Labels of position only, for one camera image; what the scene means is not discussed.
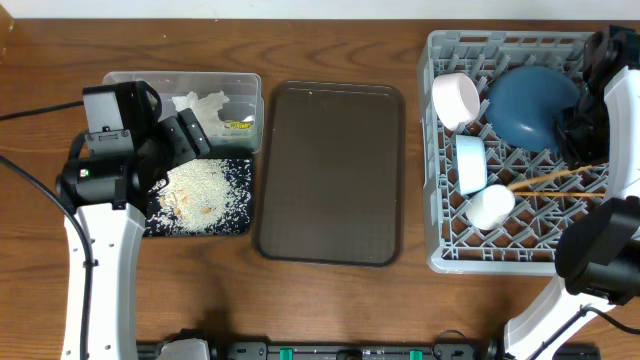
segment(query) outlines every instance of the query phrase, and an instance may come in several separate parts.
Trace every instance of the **wooden chopstick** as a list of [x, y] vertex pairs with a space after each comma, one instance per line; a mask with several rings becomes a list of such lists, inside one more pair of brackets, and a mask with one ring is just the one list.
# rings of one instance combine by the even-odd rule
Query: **wooden chopstick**
[[519, 196], [604, 197], [604, 194], [602, 193], [567, 193], [567, 192], [551, 192], [551, 191], [515, 191], [514, 194]]
[[575, 173], [578, 173], [578, 172], [583, 171], [583, 170], [589, 170], [592, 167], [593, 167], [592, 165], [587, 165], [587, 166], [579, 167], [579, 168], [577, 168], [575, 170], [562, 170], [562, 171], [554, 172], [554, 173], [543, 175], [543, 176], [537, 176], [537, 177], [534, 177], [534, 178], [531, 178], [531, 179], [528, 179], [528, 180], [525, 180], [525, 181], [520, 181], [520, 182], [517, 182], [517, 183], [509, 184], [507, 186], [507, 188], [509, 190], [513, 191], [513, 190], [519, 189], [521, 187], [529, 186], [531, 184], [537, 184], [537, 183], [544, 182], [544, 181], [551, 180], [551, 179], [555, 179], [555, 178], [558, 178], [558, 177], [561, 177], [561, 176], [575, 174]]

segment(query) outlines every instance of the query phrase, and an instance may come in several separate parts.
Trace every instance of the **white wall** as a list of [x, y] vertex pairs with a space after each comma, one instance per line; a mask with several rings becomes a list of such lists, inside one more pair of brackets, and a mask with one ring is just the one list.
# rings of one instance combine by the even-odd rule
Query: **white wall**
[[0, 0], [14, 18], [639, 20], [640, 0]]

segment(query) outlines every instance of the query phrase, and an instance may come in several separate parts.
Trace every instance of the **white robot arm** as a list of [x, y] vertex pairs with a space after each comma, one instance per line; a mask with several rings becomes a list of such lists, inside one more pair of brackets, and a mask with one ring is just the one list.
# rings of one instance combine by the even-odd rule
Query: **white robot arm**
[[[90, 242], [91, 259], [65, 219], [70, 269], [61, 359], [135, 360], [136, 267], [148, 192], [169, 169], [208, 153], [210, 144], [191, 110], [158, 122], [160, 97], [144, 82], [86, 88], [83, 96], [89, 133], [72, 144], [57, 190]], [[85, 141], [90, 156], [80, 159]], [[207, 343], [169, 343], [158, 359], [209, 360]]]
[[[585, 94], [587, 100], [583, 99], [580, 104], [583, 109], [578, 108], [577, 111], [591, 112], [580, 119], [584, 123], [588, 122], [584, 121], [585, 117], [597, 116], [593, 114], [602, 110], [597, 109], [601, 105], [596, 103], [598, 99], [606, 104], [608, 122], [605, 125], [609, 127], [610, 139], [609, 183], [605, 200], [616, 201], [618, 208], [602, 209], [605, 211], [601, 212], [599, 219], [589, 216], [563, 234], [556, 255], [558, 274], [533, 304], [511, 319], [504, 329], [504, 354], [518, 360], [551, 360], [562, 343], [596, 316], [593, 312], [576, 315], [581, 309], [593, 307], [607, 312], [616, 305], [624, 305], [640, 290], [638, 38], [634, 31], [628, 29], [611, 27], [608, 30], [596, 33], [587, 42], [585, 80], [593, 88], [591, 94]], [[590, 149], [590, 145], [597, 146], [597, 141], [590, 140], [582, 138], [576, 142], [585, 144], [583, 149]], [[581, 148], [582, 144], [572, 145], [575, 146], [569, 147], [576, 149]], [[575, 154], [565, 152], [564, 155], [571, 159], [571, 155]], [[628, 203], [622, 201], [625, 199], [629, 199]], [[604, 222], [602, 226], [593, 225], [605, 219], [609, 220], [606, 226]], [[585, 230], [578, 232], [577, 226]], [[570, 256], [566, 261], [567, 254], [575, 251], [577, 255]]]

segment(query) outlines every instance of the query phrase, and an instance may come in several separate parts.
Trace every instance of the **gray dish rack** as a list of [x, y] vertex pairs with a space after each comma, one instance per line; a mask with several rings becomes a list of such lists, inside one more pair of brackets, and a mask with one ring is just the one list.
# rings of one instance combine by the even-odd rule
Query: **gray dish rack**
[[[458, 192], [455, 133], [485, 143], [490, 184], [508, 184], [566, 168], [548, 150], [532, 153], [501, 140], [483, 114], [493, 81], [519, 66], [542, 65], [580, 82], [584, 41], [591, 33], [522, 31], [434, 31], [418, 62], [419, 105], [424, 141], [423, 202], [427, 263], [439, 273], [552, 275], [562, 230], [587, 214], [600, 198], [516, 197], [504, 225], [481, 231], [466, 219], [469, 196]], [[455, 132], [437, 119], [431, 84], [441, 74], [464, 72], [480, 93], [480, 116]], [[604, 192], [607, 166], [533, 185], [529, 191]]]

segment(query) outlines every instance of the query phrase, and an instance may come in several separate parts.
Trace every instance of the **brown plastic tray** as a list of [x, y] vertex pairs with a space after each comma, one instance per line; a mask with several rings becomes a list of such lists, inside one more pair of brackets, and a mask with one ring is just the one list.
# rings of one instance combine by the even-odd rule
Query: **brown plastic tray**
[[281, 260], [393, 262], [402, 244], [400, 92], [290, 81], [271, 110], [256, 249]]

